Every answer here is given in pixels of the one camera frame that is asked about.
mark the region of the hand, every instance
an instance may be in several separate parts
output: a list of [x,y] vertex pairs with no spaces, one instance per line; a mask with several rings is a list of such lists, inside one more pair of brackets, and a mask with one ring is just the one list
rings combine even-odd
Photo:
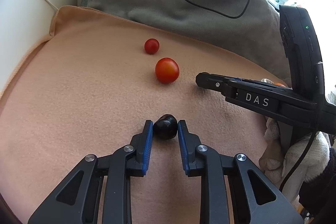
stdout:
[[[281,151],[278,123],[268,118],[266,126],[264,138],[268,145],[259,159],[259,166],[269,180],[279,187],[284,177],[302,155],[310,136],[306,136],[292,145],[284,156]],[[286,182],[282,191],[283,195],[293,202],[298,196],[303,181],[310,182],[320,175],[328,162],[329,145],[324,135],[319,132],[307,155]]]

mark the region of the blue gripper pad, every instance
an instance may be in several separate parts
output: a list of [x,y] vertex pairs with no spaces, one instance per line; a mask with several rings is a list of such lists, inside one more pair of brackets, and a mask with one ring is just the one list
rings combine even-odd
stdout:
[[189,162],[188,162],[188,149],[187,149],[187,145],[185,142],[181,121],[179,121],[177,124],[177,135],[178,135],[178,142],[180,145],[183,170],[185,174],[188,175],[190,171]]
[[149,166],[149,159],[151,156],[151,150],[152,150],[152,142],[153,142],[153,122],[150,121],[150,124],[148,126],[148,129],[146,131],[147,137],[146,137],[146,141],[145,141],[145,146],[143,149],[143,155],[142,155],[142,174],[146,175],[146,172],[148,170],[148,166]]

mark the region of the orange object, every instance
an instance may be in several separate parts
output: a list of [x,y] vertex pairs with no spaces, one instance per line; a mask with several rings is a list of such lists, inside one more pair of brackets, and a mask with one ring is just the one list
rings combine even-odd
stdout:
[[146,53],[154,54],[159,50],[160,44],[155,38],[150,38],[145,42],[144,48]]
[[275,85],[280,85],[280,86],[284,86],[286,87],[285,85],[281,84],[281,83],[274,83]]
[[179,66],[171,58],[162,58],[156,63],[155,75],[163,84],[174,82],[179,77],[179,74]]

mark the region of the gray blanket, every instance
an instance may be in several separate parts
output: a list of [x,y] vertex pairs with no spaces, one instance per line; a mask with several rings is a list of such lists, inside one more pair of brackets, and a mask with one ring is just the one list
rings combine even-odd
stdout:
[[[239,15],[247,2],[192,1],[232,16]],[[279,15],[266,0],[251,0],[245,14],[238,19],[223,17],[184,0],[82,0],[82,6],[219,46],[291,84],[279,32]]]

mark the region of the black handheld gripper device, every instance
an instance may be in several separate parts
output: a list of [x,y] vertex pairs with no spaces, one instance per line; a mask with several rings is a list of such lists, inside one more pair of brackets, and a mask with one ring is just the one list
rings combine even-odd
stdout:
[[189,133],[184,120],[177,128],[185,174],[201,177],[200,224],[230,224],[228,199],[235,223],[303,224],[290,202],[246,155],[219,154]]
[[280,5],[280,34],[292,89],[206,72],[196,76],[196,84],[221,92],[229,103],[277,120],[286,153],[297,140],[312,132],[336,135],[336,106],[325,98],[320,46],[307,10]]
[[107,176],[102,223],[132,223],[130,177],[143,177],[152,148],[153,122],[112,155],[85,156],[47,196],[28,224],[97,224]]

